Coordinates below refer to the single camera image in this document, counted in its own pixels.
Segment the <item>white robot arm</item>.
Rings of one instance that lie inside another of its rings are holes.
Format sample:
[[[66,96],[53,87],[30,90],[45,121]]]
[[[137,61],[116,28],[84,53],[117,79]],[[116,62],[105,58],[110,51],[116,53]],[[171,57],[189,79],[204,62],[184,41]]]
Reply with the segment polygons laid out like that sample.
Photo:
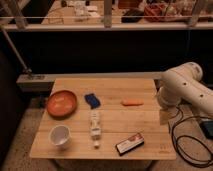
[[[213,116],[213,90],[200,83],[202,68],[195,62],[187,62],[164,71],[157,101],[163,109],[177,106],[182,99],[201,111]]]

